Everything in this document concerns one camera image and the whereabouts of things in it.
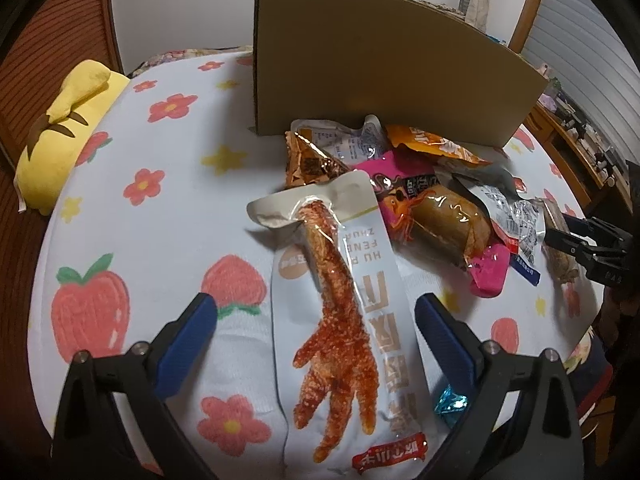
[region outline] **white floral tablecloth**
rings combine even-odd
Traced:
[[[217,54],[161,66],[132,80],[81,153],[52,214],[31,303],[28,351],[44,425],[53,432],[74,352],[120,353],[151,340],[198,291],[216,299],[218,328],[168,405],[196,450],[222,479],[284,473],[287,425],[274,374],[271,237],[246,204],[280,188],[281,137],[254,132],[251,53]],[[524,128],[502,150],[475,150],[514,176],[530,196],[580,209],[558,169]],[[584,277],[537,287],[513,269],[492,300],[468,294],[468,278],[445,264],[398,257],[409,299],[438,294],[478,337],[566,359],[595,317],[602,289]],[[433,359],[430,388],[443,386]],[[117,399],[142,463],[157,468],[126,402]],[[420,409],[430,410],[431,399]],[[442,428],[433,452],[446,435]]]

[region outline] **blue gripper pad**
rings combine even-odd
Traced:
[[[466,328],[470,338],[478,342],[466,324],[453,319],[434,294],[423,294],[415,302],[415,322],[429,345],[442,373],[459,395],[475,397],[476,365],[455,332]]]
[[[216,329],[218,308],[209,294],[199,293],[177,321],[177,331],[156,369],[155,393],[165,400],[180,390],[191,365]],[[162,332],[171,330],[169,323]]]

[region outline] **metal bolt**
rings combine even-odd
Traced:
[[[149,343],[146,341],[138,341],[131,347],[133,355],[145,355],[147,352],[149,352]]]
[[[556,352],[553,348],[546,348],[543,354],[552,363],[555,363],[560,358],[560,356],[558,355],[558,352]]]
[[[482,343],[482,348],[484,348],[484,351],[490,355],[496,355],[500,353],[500,350],[502,350],[500,343],[495,342],[493,339],[489,339]]]
[[[76,352],[76,355],[74,355],[74,362],[85,363],[88,358],[89,358],[89,352],[87,352],[86,350],[81,350],[79,352]]]

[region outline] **brown cardboard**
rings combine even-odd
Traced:
[[[366,114],[503,146],[547,81],[470,25],[413,0],[255,0],[259,135]]]

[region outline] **blue candy wrapper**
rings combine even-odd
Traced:
[[[466,410],[466,405],[466,397],[457,394],[451,389],[451,385],[448,385],[438,399],[433,412],[439,415],[447,426],[453,428]]]

